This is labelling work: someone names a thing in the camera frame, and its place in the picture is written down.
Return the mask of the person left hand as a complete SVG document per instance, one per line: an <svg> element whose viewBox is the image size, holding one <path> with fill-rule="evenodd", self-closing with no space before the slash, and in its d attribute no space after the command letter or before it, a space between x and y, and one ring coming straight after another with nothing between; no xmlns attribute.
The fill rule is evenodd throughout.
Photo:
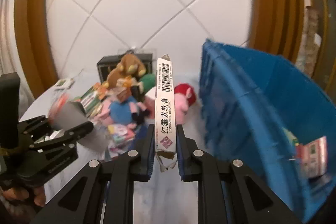
<svg viewBox="0 0 336 224"><path fill-rule="evenodd" d="M34 198L34 204L39 207L44 207L46 204L45 189L43 186L32 189L32 196ZM1 188L2 195L8 201L25 201L30 197L29 191L25 188L10 188L3 190Z"/></svg>

